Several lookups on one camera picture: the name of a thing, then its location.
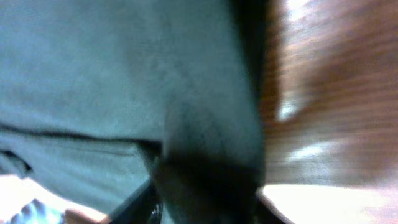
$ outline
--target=blue fabric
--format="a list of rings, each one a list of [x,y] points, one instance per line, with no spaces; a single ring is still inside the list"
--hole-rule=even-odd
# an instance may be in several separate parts
[[[63,213],[34,199],[5,224],[62,224]]]

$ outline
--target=wooden table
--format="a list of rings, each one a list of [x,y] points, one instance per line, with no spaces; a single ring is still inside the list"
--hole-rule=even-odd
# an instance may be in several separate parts
[[[398,1],[268,9],[264,201],[295,223],[398,223]]]

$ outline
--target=wooden surface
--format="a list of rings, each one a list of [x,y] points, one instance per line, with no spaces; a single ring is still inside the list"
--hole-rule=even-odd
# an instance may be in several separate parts
[[[274,0],[267,21],[266,186],[363,190],[358,223],[398,223],[398,1]]]

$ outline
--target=gray fabric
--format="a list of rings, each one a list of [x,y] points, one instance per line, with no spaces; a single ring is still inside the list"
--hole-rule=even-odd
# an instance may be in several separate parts
[[[149,177],[140,142],[152,141],[166,163],[228,163],[258,183],[244,56],[225,0],[4,1],[0,172],[109,213]]]

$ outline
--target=wood grain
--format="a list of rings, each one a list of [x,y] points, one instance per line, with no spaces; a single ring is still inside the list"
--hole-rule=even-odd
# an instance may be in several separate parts
[[[398,189],[398,1],[273,1],[267,21],[266,184],[391,195]],[[387,210],[376,221],[398,208]]]

